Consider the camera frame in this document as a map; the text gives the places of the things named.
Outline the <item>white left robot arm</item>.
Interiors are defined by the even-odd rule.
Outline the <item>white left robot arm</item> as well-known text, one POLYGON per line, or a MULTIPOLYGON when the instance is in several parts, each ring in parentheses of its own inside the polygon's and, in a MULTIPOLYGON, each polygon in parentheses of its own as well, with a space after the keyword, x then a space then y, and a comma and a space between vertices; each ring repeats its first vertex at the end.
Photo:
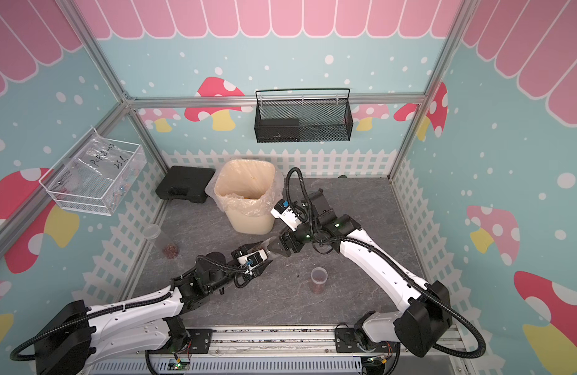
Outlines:
POLYGON ((182 315, 225 287, 246 286, 271 263, 267 242, 242 245, 226 259, 198 256, 194 267, 156 292, 100 306, 78 300, 64 306, 39 333, 34 361, 39 374, 78 374, 109 357, 133 351, 178 353, 191 338, 182 315))

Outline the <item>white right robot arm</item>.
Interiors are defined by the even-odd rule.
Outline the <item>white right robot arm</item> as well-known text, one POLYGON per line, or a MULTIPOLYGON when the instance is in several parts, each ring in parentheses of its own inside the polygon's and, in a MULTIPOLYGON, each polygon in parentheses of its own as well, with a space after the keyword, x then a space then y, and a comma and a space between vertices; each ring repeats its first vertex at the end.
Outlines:
POLYGON ((370 312, 357 323, 360 345, 399 342, 413 355, 426 356, 453 323, 444 308, 450 302, 447 287, 438 281, 429 284, 401 266, 351 216, 337 216, 322 191, 298 207, 307 212, 306 219, 284 199, 271 210, 286 229, 269 249, 289 257, 307 243, 324 240, 332 251, 360 267, 396 306, 394 312, 370 312))

